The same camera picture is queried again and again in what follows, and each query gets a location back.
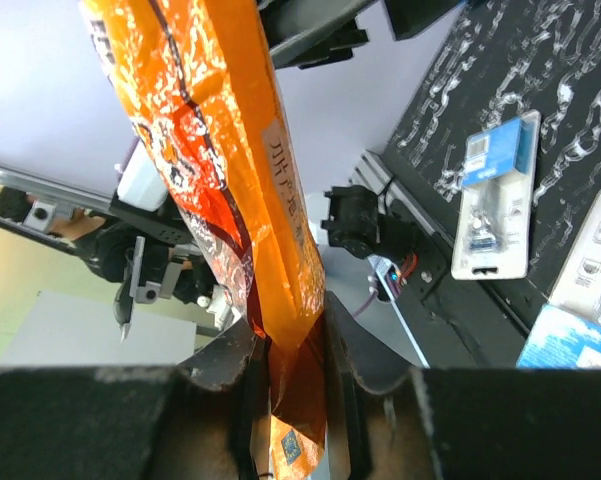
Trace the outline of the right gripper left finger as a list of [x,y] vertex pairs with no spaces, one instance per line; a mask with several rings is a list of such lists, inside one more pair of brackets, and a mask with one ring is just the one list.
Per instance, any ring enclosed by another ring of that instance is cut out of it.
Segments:
[[267,347],[238,323],[177,366],[0,368],[0,479],[256,479]]

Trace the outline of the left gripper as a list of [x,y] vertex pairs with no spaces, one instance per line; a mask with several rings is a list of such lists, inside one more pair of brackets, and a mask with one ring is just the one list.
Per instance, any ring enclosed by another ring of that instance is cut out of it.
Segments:
[[[276,68],[313,68],[349,60],[369,42],[357,17],[372,1],[259,1],[257,9]],[[393,39],[411,38],[456,1],[382,1]]]

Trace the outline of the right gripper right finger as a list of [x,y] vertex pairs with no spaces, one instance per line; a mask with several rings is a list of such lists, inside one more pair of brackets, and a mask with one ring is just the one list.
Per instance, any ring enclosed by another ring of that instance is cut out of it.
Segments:
[[601,370],[419,368],[325,296],[334,479],[601,479]]

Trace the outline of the orange razor pack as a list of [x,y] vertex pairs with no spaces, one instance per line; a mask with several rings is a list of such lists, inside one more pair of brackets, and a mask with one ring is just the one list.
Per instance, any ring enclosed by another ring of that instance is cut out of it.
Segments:
[[325,273],[252,1],[84,1],[103,70],[218,283],[270,344],[278,479],[323,458]]

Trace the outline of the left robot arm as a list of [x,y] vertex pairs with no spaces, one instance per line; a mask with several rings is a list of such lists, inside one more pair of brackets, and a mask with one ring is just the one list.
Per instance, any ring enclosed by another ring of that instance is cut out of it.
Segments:
[[324,42],[360,1],[89,1],[134,130],[253,329],[285,349],[322,311],[275,70]]

